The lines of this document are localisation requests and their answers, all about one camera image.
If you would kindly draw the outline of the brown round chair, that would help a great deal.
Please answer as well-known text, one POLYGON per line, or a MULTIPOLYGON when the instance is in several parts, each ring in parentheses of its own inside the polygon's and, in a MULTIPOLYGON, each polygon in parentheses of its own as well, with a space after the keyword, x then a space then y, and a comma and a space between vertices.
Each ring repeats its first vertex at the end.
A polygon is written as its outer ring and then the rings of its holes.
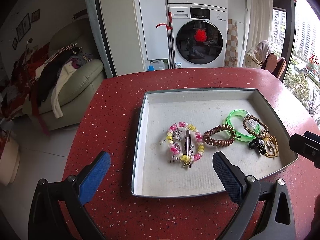
POLYGON ((275 69, 272 71, 272 75, 275 76, 277 79, 280 79, 285 67, 286 67, 286 60, 281 57, 278 59, 275 69))
POLYGON ((270 73, 272 73, 277 66, 277 62, 278 62, 278 58, 276 54, 270 53, 267 56, 266 60, 263 62, 261 69, 267 70, 270 73))

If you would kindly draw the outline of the checkered beige cloth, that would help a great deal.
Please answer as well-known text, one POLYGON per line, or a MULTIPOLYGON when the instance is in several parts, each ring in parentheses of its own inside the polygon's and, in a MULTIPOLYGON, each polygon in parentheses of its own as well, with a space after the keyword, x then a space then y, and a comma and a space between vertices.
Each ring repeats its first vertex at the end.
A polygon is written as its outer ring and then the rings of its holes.
POLYGON ((228 20, 225 67, 238 66, 238 26, 237 21, 228 20))

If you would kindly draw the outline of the grey jewelry tray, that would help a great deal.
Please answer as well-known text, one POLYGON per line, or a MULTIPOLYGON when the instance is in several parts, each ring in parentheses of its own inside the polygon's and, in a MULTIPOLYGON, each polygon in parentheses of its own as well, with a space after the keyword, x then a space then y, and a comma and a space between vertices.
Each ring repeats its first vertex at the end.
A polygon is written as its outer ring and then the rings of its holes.
POLYGON ((289 134, 257 89, 200 88, 146 92, 136 137, 131 192, 137 197, 184 198, 223 191, 213 168, 213 155, 221 151, 245 174, 257 179, 294 163, 289 134), (235 129, 225 124, 228 114, 246 110, 246 132, 259 138, 266 154, 237 141, 235 129), (181 131, 179 160, 172 161, 172 134, 181 131), (193 146, 191 168, 183 167, 184 136, 190 131, 193 146))

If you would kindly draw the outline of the silver star hair clip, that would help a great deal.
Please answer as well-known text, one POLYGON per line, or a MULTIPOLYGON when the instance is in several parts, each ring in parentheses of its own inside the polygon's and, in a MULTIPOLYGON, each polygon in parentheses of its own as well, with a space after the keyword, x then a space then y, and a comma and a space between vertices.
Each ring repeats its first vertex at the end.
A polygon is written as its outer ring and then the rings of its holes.
POLYGON ((187 129, 185 131, 185 136, 184 136, 184 152, 185 152, 185 157, 183 157, 183 167, 188 167, 191 168, 192 161, 191 161, 191 156, 192 156, 192 149, 193 146, 191 144, 191 134, 190 131, 187 129))

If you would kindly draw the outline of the white hooded garment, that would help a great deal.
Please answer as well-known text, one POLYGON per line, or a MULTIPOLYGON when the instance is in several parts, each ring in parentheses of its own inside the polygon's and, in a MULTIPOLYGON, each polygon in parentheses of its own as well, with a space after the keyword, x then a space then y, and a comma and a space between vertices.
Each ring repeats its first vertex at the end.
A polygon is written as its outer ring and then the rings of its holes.
POLYGON ((261 69, 267 56, 271 53, 271 45, 268 40, 261 41, 252 47, 245 55, 245 67, 261 69))

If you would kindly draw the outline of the green translucent bangle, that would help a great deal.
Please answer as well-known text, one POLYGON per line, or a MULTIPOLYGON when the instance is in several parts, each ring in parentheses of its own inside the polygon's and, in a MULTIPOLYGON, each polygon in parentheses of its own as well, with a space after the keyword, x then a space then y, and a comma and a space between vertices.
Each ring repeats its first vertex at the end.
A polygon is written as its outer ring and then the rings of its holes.
POLYGON ((254 139, 254 136, 246 132, 242 126, 244 118, 250 116, 250 113, 246 110, 236 109, 231 111, 225 119, 225 124, 231 125, 235 129, 236 140, 240 142, 250 142, 254 139))

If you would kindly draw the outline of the pile of clothes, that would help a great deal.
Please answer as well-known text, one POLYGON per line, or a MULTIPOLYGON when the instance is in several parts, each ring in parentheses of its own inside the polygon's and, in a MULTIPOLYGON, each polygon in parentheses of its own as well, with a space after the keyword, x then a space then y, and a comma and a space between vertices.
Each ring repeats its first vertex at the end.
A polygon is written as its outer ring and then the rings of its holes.
POLYGON ((96 60, 76 43, 48 53, 44 46, 29 59, 24 53, 15 62, 3 93, 1 118, 27 115, 44 133, 81 121, 93 96, 88 89, 96 60))

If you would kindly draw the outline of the red handled mop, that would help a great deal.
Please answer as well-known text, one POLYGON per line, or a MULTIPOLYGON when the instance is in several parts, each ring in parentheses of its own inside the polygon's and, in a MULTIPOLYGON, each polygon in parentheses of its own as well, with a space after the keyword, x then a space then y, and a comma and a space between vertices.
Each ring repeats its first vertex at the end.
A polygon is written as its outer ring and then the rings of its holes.
POLYGON ((168 35, 168 48, 169 48, 169 68, 175 69, 175 48, 174 48, 174 36, 172 27, 172 13, 168 12, 168 23, 159 23, 156 28, 160 26, 165 26, 168 35))

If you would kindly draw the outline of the white washing machine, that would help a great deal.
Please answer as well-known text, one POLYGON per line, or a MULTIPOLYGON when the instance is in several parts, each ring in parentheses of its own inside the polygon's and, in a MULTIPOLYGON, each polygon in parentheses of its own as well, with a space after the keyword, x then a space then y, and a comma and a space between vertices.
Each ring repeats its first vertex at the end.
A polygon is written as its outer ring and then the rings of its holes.
POLYGON ((170 3, 175 68, 223 67, 227 47, 227 9, 170 3))

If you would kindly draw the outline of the framed wall pictures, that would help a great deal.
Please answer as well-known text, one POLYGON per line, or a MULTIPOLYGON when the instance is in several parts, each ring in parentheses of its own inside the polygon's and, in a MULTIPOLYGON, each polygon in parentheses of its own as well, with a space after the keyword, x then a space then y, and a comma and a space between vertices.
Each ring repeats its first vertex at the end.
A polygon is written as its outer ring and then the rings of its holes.
POLYGON ((26 35, 26 33, 31 29, 31 24, 38 21, 40 19, 40 9, 32 12, 31 14, 27 13, 23 20, 19 23, 16 28, 17 37, 14 38, 12 47, 14 50, 17 49, 18 42, 21 42, 22 38, 26 35))

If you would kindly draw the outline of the silver heart hair clip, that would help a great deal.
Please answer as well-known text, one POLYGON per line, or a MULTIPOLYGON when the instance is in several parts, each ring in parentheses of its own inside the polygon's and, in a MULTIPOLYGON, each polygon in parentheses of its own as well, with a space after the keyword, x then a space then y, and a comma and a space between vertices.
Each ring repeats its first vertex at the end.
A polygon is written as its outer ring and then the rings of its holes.
POLYGON ((176 162, 179 160, 179 154, 182 153, 181 142, 182 142, 182 133, 179 130, 174 130, 172 134, 172 145, 170 150, 172 152, 172 161, 176 162))

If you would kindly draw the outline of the blue capped detergent bottle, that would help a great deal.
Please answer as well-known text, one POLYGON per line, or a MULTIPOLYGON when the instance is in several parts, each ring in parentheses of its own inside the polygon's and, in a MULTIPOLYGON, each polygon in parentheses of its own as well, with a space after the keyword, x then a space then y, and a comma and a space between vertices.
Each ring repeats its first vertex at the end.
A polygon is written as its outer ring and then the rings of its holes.
POLYGON ((148 66, 148 71, 155 71, 154 66, 152 66, 152 65, 148 66))

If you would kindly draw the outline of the black claw hair clip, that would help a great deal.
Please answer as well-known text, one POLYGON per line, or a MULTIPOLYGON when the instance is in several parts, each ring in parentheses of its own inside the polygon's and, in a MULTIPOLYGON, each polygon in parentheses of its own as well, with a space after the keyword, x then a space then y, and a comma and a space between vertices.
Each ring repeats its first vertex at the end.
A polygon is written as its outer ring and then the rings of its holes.
POLYGON ((261 140, 259 138, 253 139, 249 143, 248 147, 250 149, 257 150, 261 155, 265 155, 266 154, 265 146, 264 146, 264 144, 261 142, 261 140))

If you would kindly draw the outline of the green leather sofa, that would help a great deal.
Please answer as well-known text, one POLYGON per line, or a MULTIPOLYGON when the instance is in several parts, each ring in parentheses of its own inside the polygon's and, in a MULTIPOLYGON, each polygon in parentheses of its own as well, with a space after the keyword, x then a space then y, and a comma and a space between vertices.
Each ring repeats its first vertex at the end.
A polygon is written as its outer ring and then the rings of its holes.
POLYGON ((77 124, 104 79, 91 26, 83 18, 51 39, 22 112, 44 132, 77 124))

